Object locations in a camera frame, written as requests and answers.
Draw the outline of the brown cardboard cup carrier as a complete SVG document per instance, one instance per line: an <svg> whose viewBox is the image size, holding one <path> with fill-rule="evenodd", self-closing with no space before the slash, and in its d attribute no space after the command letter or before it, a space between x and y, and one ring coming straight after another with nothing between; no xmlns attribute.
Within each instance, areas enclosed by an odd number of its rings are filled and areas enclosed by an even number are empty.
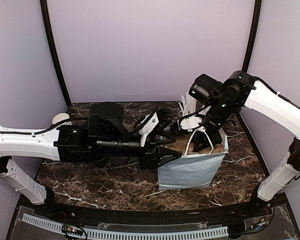
<svg viewBox="0 0 300 240"><path fill-rule="evenodd" d="M190 135L185 135L185 136L178 136L176 138L176 142L166 144L164 147L167 149L175 150L177 152L181 152L183 155L185 154L186 147L189 141ZM226 148L224 147L223 144L216 144L213 146L213 150L211 149L210 144L208 144L208 147L202 149L199 152L194 152L194 143L191 142L189 144L188 152L187 155L196 155L196 154L217 154L217 153L224 153L228 152Z"/></svg>

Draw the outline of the white paper bag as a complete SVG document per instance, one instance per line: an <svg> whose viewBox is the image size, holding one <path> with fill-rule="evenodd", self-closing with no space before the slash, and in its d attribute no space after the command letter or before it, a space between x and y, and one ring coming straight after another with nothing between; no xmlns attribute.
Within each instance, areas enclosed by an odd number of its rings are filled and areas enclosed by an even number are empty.
<svg viewBox="0 0 300 240"><path fill-rule="evenodd" d="M160 190L207 188L229 152L228 137L221 128L221 150L213 153L187 154L157 170Z"/></svg>

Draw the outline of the black paper coffee cup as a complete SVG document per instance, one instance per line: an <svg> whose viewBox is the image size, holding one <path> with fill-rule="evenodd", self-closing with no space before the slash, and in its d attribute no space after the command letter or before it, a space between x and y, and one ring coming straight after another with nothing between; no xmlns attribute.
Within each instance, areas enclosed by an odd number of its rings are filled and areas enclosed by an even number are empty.
<svg viewBox="0 0 300 240"><path fill-rule="evenodd" d="M93 165L98 169L104 169L108 166L109 159L107 157L93 161Z"/></svg>

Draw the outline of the stack of paper cups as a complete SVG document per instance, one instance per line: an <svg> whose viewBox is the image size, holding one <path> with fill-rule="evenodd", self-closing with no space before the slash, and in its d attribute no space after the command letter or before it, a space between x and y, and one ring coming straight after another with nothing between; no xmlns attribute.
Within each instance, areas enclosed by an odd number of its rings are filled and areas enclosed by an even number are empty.
<svg viewBox="0 0 300 240"><path fill-rule="evenodd" d="M58 122L60 122L62 120L66 120L69 117L70 116L67 113L65 113L65 112L59 113L59 114L57 114L56 116L53 117L52 124L56 124L56 123L58 123Z"/></svg>

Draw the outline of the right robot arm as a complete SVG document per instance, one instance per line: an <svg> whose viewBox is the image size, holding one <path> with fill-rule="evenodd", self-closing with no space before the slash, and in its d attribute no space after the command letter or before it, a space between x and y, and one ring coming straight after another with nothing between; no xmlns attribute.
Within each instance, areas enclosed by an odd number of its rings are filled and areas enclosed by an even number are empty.
<svg viewBox="0 0 300 240"><path fill-rule="evenodd" d="M209 110L202 120L209 136L213 136L235 111L243 107L273 120L294 139L281 163L259 185L255 198L245 205L245 213L256 217L277 192L300 176L300 107L271 88L263 79L244 71L233 72L225 82L202 74L189 89L189 95Z"/></svg>

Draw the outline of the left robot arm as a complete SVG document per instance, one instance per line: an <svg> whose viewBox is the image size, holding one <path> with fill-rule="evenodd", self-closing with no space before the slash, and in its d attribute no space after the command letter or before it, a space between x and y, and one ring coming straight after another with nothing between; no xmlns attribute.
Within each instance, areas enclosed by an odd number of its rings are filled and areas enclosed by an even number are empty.
<svg viewBox="0 0 300 240"><path fill-rule="evenodd" d="M46 129L14 129L0 125L0 179L50 218L57 218L60 206L54 192L26 174L14 157L32 157L57 162L94 162L99 168L110 156L137 158L142 170L154 170L177 160L182 153L166 148L176 139L165 132L173 115L155 108L133 130L123 124L124 109L114 102L91 105L88 116L60 120Z"/></svg>

